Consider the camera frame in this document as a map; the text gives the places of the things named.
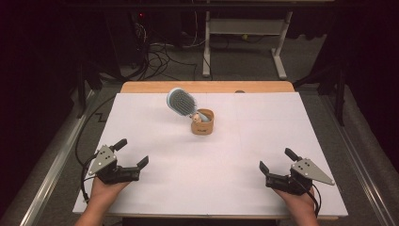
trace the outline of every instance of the hand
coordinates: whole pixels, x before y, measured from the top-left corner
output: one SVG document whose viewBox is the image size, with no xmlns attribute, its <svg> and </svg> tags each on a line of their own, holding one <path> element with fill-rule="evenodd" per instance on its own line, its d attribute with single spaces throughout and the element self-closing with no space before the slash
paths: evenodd
<svg viewBox="0 0 399 226">
<path fill-rule="evenodd" d="M 298 226 L 319 225 L 314 214 L 314 202 L 307 193 L 297 196 L 277 189 L 273 190 L 285 201 L 294 222 Z M 311 188 L 310 193 L 314 195 L 313 188 Z"/>
<path fill-rule="evenodd" d="M 130 182 L 106 185 L 99 178 L 94 178 L 88 207 L 75 225 L 102 225 L 109 207 L 129 184 Z"/>
</svg>

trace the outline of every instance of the hair brush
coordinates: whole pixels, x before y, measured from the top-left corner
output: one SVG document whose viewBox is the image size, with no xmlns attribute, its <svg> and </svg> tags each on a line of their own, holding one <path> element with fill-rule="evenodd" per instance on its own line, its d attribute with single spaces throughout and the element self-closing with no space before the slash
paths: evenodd
<svg viewBox="0 0 399 226">
<path fill-rule="evenodd" d="M 194 97 L 181 88 L 172 89 L 168 93 L 167 104 L 170 109 L 181 116 L 188 116 L 191 118 L 194 114 L 199 114 L 203 122 L 209 121 L 206 116 L 197 110 L 197 102 Z"/>
</svg>

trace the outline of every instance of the wooden cup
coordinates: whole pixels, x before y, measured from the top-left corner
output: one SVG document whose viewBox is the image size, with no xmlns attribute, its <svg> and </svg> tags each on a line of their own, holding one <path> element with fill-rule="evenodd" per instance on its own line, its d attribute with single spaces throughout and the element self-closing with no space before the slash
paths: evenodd
<svg viewBox="0 0 399 226">
<path fill-rule="evenodd" d="M 210 135 L 214 131 L 214 112 L 209 109 L 199 109 L 199 112 L 205 115 L 208 122 L 191 122 L 191 132 L 195 135 Z"/>
</svg>

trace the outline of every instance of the white tabletop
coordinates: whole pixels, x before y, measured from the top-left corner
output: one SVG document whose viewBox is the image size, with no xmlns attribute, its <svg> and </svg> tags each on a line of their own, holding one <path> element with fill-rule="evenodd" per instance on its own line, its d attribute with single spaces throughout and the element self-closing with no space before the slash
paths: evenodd
<svg viewBox="0 0 399 226">
<path fill-rule="evenodd" d="M 282 199 L 265 186 L 262 160 L 270 172 L 286 175 L 292 160 L 285 148 L 310 158 L 333 179 L 298 93 L 192 93 L 199 108 L 215 113 L 214 132 L 191 133 L 191 119 L 168 108 L 166 93 L 120 93 L 98 148 L 127 138 L 118 165 L 150 163 L 109 210 L 118 216 L 207 216 L 284 218 Z M 314 182 L 323 206 L 319 217 L 347 216 L 336 186 Z M 91 181 L 86 182 L 91 190 Z M 79 194 L 73 208 L 86 204 Z"/>
</svg>

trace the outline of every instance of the wooden table edge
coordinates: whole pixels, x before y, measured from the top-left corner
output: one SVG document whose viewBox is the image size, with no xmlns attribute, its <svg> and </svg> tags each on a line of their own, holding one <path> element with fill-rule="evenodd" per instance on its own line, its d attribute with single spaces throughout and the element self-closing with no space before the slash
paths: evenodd
<svg viewBox="0 0 399 226">
<path fill-rule="evenodd" d="M 177 87 L 192 93 L 295 92 L 287 81 L 140 81 L 124 83 L 120 92 L 164 93 Z"/>
</svg>

